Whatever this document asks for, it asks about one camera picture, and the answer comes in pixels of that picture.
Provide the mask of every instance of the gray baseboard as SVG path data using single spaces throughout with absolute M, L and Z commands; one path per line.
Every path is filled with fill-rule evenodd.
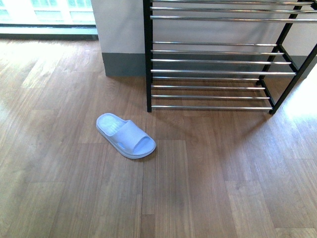
M 145 76 L 145 54 L 103 53 L 107 76 Z
M 157 59 L 202 59 L 202 60 L 249 60 L 266 61 L 267 57 L 254 56 L 209 56 L 209 55 L 156 55 Z M 306 56 L 292 56 L 294 62 L 300 67 Z M 145 55 L 144 54 L 124 54 L 124 53 L 103 53 L 103 60 L 107 76 L 145 76 Z M 285 61 L 282 57 L 276 57 L 275 61 Z M 303 74 L 307 77 L 313 67 L 317 64 L 317 57 Z M 155 68 L 166 69 L 166 64 L 155 63 Z M 262 65 L 231 65 L 231 64 L 191 64 L 191 69 L 197 70 L 228 70 L 228 71 L 261 71 Z M 169 63 L 168 69 L 186 69 L 184 65 Z M 270 71 L 291 72 L 287 65 L 274 65 Z

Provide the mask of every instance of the wooden floor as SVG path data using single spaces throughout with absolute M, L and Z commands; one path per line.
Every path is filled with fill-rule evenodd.
M 0 40 L 0 237 L 317 238 L 316 75 L 274 116 L 150 114 L 98 41 Z M 121 156 L 95 128 L 107 112 L 155 152 Z

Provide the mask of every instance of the white slipper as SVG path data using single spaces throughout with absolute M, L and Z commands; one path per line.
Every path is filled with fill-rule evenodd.
M 131 120 L 122 120 L 114 114 L 106 113 L 97 119 L 96 127 L 127 158 L 140 159 L 155 150 L 155 141 Z

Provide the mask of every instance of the sunlight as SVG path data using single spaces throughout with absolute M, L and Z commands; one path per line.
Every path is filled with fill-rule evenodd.
M 317 117 L 317 65 L 308 77 L 296 88 L 285 104 L 285 112 L 289 117 Z

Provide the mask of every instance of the white wall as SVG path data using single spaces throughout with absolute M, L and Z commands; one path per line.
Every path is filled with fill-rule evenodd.
M 103 53 L 144 53 L 142 0 L 92 0 Z M 305 15 L 300 18 L 315 18 Z M 164 21 L 154 22 L 155 40 L 275 43 L 283 24 Z M 317 24 L 295 24 L 284 47 L 290 55 L 306 56 L 317 43 Z

